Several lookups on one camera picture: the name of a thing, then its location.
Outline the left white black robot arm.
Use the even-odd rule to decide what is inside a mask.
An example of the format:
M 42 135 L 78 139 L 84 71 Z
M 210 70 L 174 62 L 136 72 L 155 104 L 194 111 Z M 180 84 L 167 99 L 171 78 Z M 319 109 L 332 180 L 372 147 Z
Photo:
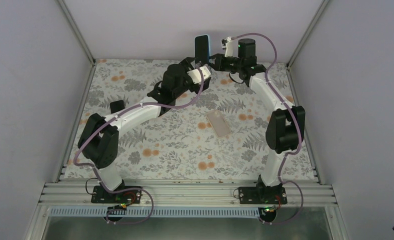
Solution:
M 122 101 L 115 103 L 111 114 L 92 114 L 78 141 L 78 152 L 90 162 L 94 174 L 104 189 L 104 196 L 116 203 L 124 197 L 124 181 L 114 164 L 118 155 L 119 139 L 132 128 L 151 119 L 158 118 L 171 109 L 188 105 L 177 105 L 176 100 L 185 92 L 195 93 L 189 102 L 192 105 L 210 85 L 212 71 L 207 63 L 195 63 L 187 57 L 180 63 L 171 64 L 162 79 L 141 101 L 128 108 Z

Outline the light blue phone case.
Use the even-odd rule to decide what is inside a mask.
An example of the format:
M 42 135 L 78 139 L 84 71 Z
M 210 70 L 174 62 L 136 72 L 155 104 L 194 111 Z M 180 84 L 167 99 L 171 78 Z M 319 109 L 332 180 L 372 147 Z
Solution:
M 205 35 L 204 42 L 206 48 L 206 60 L 209 61 L 211 56 L 211 38 L 208 34 Z

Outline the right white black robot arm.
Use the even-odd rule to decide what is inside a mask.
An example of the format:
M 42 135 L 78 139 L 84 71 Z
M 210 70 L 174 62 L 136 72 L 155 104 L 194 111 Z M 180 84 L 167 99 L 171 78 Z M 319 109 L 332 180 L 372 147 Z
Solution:
M 252 191 L 259 202 L 269 203 L 274 197 L 283 195 L 282 169 L 287 157 L 296 155 L 304 140 L 306 112 L 295 106 L 274 85 L 269 77 L 269 67 L 257 63 L 256 41 L 251 38 L 238 40 L 238 56 L 233 56 L 233 37 L 222 39 L 224 54 L 211 56 L 211 67 L 220 72 L 237 73 L 271 111 L 265 133 L 269 147 L 264 172 L 258 177 Z

